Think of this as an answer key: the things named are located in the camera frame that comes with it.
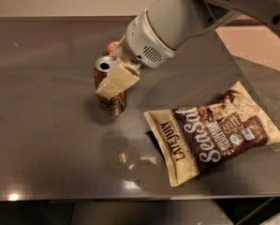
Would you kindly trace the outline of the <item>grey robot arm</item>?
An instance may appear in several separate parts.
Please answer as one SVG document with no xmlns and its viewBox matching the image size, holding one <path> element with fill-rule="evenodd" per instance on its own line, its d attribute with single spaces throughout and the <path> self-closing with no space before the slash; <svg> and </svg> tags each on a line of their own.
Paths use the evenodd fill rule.
<svg viewBox="0 0 280 225">
<path fill-rule="evenodd" d="M 114 98 L 140 79 L 140 67 L 159 68 L 190 38 L 246 15 L 280 37 L 280 0 L 155 0 L 126 28 L 111 53 L 114 67 L 96 89 Z"/>
</svg>

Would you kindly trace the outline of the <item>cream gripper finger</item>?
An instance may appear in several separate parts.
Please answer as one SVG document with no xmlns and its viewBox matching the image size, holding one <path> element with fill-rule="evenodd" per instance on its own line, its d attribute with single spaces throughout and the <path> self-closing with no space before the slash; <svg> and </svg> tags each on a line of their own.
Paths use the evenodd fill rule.
<svg viewBox="0 0 280 225">
<path fill-rule="evenodd" d="M 140 80 L 140 65 L 120 62 L 102 80 L 96 93 L 111 99 L 123 93 Z"/>
<path fill-rule="evenodd" d="M 115 50 L 111 53 L 111 56 L 119 57 L 119 58 L 123 59 L 124 58 L 123 41 L 120 40 L 120 41 L 117 41 L 117 42 L 118 42 L 118 45 L 115 48 Z"/>
</svg>

